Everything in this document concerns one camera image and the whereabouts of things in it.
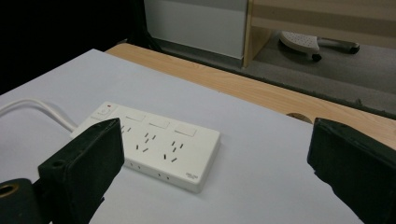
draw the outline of white power strip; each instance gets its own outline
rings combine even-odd
[[[219,149],[220,133],[123,105],[104,102],[77,129],[120,118],[124,165],[192,192],[201,192]]]

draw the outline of wooden table edge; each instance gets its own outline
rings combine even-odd
[[[393,119],[130,44],[119,44],[106,53],[285,115],[295,113],[304,115],[312,121],[315,118],[325,118],[342,122],[396,149],[396,120]]]

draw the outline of chair wheel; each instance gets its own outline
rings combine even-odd
[[[312,55],[312,60],[314,60],[314,62],[318,62],[318,61],[320,61],[321,60],[321,56],[320,56],[320,54],[313,54]]]
[[[350,48],[349,53],[356,54],[357,52],[359,52],[360,49],[361,49],[361,46],[358,46],[356,48]]]

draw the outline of logo on power strip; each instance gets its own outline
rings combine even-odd
[[[188,178],[190,178],[190,179],[196,179],[196,178],[198,178],[198,175],[192,175],[192,174],[190,174],[190,173],[186,173],[186,176],[187,176]]]

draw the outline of screw hole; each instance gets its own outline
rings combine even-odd
[[[52,166],[54,167],[54,168],[59,168],[59,167],[62,167],[64,165],[64,161],[55,161],[53,164],[52,164]]]
[[[18,184],[11,184],[11,185],[4,185],[0,187],[0,198],[6,197],[15,191],[17,191],[19,188]]]

